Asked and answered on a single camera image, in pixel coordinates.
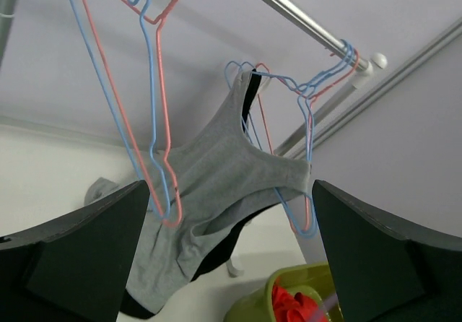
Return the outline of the pink wire hanger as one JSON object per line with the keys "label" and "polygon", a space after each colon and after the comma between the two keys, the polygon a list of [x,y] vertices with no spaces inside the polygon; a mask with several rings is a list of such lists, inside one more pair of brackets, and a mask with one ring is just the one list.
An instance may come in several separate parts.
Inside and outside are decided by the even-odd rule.
{"label": "pink wire hanger", "polygon": [[[170,0],[168,5],[154,19],[149,18],[146,12],[152,3],[152,0],[120,0],[126,6],[139,16],[139,25],[145,39],[148,50],[149,61],[149,92],[151,100],[151,122],[152,122],[152,139],[149,143],[149,159],[151,164],[160,174],[160,181],[163,187],[163,195],[166,199],[163,206],[156,190],[147,166],[142,158],[139,158],[139,164],[148,185],[152,198],[152,209],[155,210],[162,223],[168,227],[177,227],[183,218],[183,206],[180,199],[178,180],[172,166],[168,162],[171,150],[171,130],[170,117],[168,113],[167,93],[165,87],[165,76],[162,63],[162,45],[161,33],[167,20],[167,16],[180,0]],[[165,125],[165,151],[158,161],[154,158],[154,148],[157,143],[157,124],[156,124],[156,91],[160,92],[160,101],[162,105],[163,121]]]}

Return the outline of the light blue wire hanger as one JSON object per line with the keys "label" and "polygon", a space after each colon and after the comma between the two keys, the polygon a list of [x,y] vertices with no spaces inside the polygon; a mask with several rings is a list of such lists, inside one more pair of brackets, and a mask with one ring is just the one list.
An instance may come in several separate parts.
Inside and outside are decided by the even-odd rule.
{"label": "light blue wire hanger", "polygon": [[[142,158],[147,166],[147,171],[150,174],[154,184],[156,194],[160,198],[161,204],[164,206],[166,199],[163,195],[163,187],[160,181],[160,174],[157,172],[155,167],[152,166],[149,159],[149,145],[147,147],[147,155],[145,157],[141,155],[141,147],[137,144],[134,130],[132,129],[128,118],[127,110],[123,106],[123,101],[127,100],[128,96],[120,94],[116,87],[115,77],[109,66],[108,57],[97,31],[96,23],[93,19],[90,6],[87,0],[69,0],[69,4],[74,14],[79,32],[84,41],[85,48],[89,54],[91,64],[95,70],[97,80],[102,88],[110,113],[113,117],[118,133],[121,136],[123,145],[126,148],[129,159],[134,167],[135,173],[138,178],[144,179],[139,164],[139,158]],[[122,1],[118,7],[119,9],[129,8]],[[129,78],[126,85],[127,87],[134,88],[136,100],[141,101],[143,104],[141,107],[142,114],[149,116],[152,139],[148,50],[139,25],[139,16],[134,11],[131,10],[131,12],[135,14],[135,18],[130,19],[128,23],[130,25],[134,25],[144,40],[141,49],[141,57],[143,58],[143,61],[137,62],[135,64],[137,67],[141,68],[140,72],[137,72],[134,68],[130,68],[129,71],[125,73],[126,77]],[[158,117],[158,115],[162,115],[163,117],[159,91],[156,91],[155,105],[156,117]]]}

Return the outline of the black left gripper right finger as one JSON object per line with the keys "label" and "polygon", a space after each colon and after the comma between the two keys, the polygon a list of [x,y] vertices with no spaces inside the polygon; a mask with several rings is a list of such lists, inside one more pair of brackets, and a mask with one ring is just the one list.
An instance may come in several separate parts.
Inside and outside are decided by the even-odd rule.
{"label": "black left gripper right finger", "polygon": [[315,214],[345,321],[460,321],[461,238],[324,181]]}

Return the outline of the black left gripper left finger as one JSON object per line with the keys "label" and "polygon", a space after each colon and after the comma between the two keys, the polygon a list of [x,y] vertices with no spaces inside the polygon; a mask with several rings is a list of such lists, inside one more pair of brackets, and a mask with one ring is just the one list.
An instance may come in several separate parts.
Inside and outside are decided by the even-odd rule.
{"label": "black left gripper left finger", "polygon": [[1,237],[2,321],[115,321],[144,222],[137,181]]}

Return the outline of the red tank top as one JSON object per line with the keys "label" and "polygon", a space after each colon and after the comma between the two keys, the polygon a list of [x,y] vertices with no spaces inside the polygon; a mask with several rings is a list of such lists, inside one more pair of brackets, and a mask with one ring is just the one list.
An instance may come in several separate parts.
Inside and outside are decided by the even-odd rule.
{"label": "red tank top", "polygon": [[308,321],[318,309],[318,304],[311,297],[301,292],[292,295],[279,284],[272,287],[271,305],[277,322]]}

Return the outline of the grey tank top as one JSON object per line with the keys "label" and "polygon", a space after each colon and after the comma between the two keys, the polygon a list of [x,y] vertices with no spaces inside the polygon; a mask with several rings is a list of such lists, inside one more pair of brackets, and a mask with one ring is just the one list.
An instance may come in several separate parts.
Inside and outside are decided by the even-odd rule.
{"label": "grey tank top", "polygon": [[240,220],[309,191],[309,162],[270,155],[247,139],[242,109],[250,74],[235,77],[195,139],[170,151],[183,218],[177,227],[167,227],[147,213],[125,288],[155,315],[190,283],[205,256]]}

